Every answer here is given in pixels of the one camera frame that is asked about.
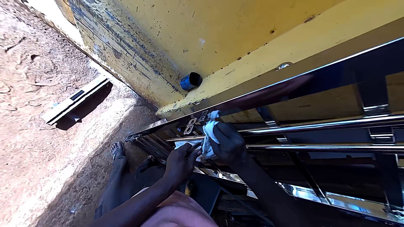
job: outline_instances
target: metal strip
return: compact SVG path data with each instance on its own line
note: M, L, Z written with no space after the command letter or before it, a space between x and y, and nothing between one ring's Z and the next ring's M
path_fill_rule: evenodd
M308 151L308 152L341 152L341 153L390 153L404 154L404 146L400 145L246 145L251 151Z

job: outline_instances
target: chrome rail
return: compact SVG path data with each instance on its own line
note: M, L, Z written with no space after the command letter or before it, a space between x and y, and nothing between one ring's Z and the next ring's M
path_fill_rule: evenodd
M333 122L324 123L314 123L314 124L296 124L284 127L272 127L272 128L255 128L255 129L245 129L239 130L240 134L243 136L256 136L256 135L276 135L284 133L293 132L307 132L314 130L329 130L329 129L343 129L343 128L367 128L367 127L378 127L378 126L396 126L404 124L404 114L383 114L371 117L362 117L352 120L341 120ZM204 135L201 136L191 136L191 137L179 137L166 139L167 142L176 141L192 141L203 139Z
M342 152L342 153L390 153L404 154L400 145L246 145L251 151L308 151L308 152Z

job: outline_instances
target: foot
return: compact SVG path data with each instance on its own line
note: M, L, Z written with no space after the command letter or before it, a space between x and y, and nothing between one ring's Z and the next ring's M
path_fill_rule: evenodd
M154 156L149 155L149 156L145 157L145 159L143 160L143 164L150 165L154 161L155 161Z
M125 156L124 146L121 141L114 142L111 147L112 160L117 157Z

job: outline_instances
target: metal bracket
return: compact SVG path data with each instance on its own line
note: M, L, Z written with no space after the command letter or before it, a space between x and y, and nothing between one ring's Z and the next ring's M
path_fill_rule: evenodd
M208 110L203 111L201 117L199 117L198 122L203 122L205 120L206 116L208 115L208 112L209 112Z
M373 144L395 144L393 129L390 126L369 128L370 139Z
M136 140L138 140L140 138L143 138L142 134L138 134L138 135L133 134L133 135L130 135L130 136L126 137L125 142L133 142L133 141L136 141Z
M197 118L192 118L191 120L189 120L187 127L185 128L184 135L190 134L192 132L192 129L194 128L196 120L197 120Z
M365 116L373 116L373 115L379 115L379 114L386 114L389 113L389 104L383 104L383 105L375 105L375 106L369 106L369 107L363 107L363 114Z

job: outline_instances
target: white cloth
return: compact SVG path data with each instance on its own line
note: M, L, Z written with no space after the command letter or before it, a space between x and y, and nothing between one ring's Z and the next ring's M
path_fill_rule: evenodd
M198 162L206 162L205 160L210 158L210 159L216 159L217 156L213 153L212 147L210 146L209 143L209 138L211 138L214 142L219 143L217 140L216 136L213 133L213 127L219 123L218 121L215 121L215 118L219 117L219 110L212 111L212 113L208 114L208 117L210 120L207 122L206 125L203 126L203 132L205 133L205 138L203 140L194 140L194 141L178 141L175 142L175 149L178 147L184 145L185 143L189 143L191 145L195 145L198 142L203 141L202 144L202 154L196 158Z

